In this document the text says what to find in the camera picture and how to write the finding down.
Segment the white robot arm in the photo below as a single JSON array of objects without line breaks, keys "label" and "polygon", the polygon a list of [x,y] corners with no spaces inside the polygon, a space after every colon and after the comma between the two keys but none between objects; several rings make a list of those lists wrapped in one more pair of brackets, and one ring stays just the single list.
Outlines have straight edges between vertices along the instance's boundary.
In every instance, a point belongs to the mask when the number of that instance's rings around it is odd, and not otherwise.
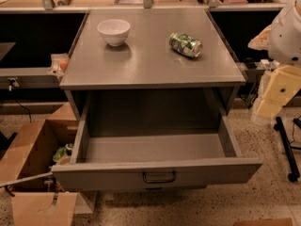
[{"label": "white robot arm", "polygon": [[279,66],[265,72],[255,101],[255,118],[270,120],[301,89],[301,0],[290,0],[248,47],[266,50]]}]

